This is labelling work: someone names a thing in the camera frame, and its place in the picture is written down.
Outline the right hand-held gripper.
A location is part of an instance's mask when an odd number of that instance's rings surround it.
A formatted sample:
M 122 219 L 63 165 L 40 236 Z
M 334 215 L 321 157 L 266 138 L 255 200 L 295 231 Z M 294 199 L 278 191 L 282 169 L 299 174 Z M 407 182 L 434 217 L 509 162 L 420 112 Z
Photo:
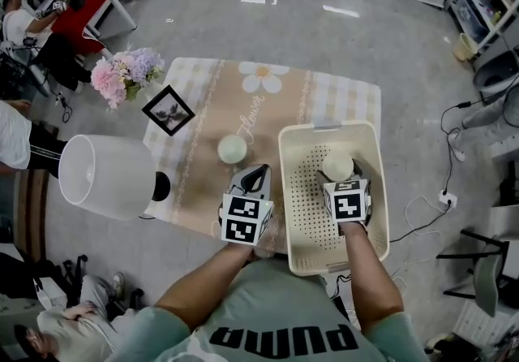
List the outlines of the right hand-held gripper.
M 358 159 L 353 160 L 352 180 L 330 182 L 322 171 L 315 172 L 315 180 L 329 217 L 335 223 L 353 222 L 367 226 L 371 219 L 371 182 L 368 168 Z

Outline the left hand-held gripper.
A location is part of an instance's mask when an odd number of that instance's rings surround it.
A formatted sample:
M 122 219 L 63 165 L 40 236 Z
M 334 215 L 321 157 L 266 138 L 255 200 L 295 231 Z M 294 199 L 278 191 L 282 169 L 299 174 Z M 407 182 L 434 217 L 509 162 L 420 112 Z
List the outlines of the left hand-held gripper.
M 232 177 L 219 209 L 223 241 L 258 245 L 272 217 L 271 182 L 267 164 L 249 166 Z

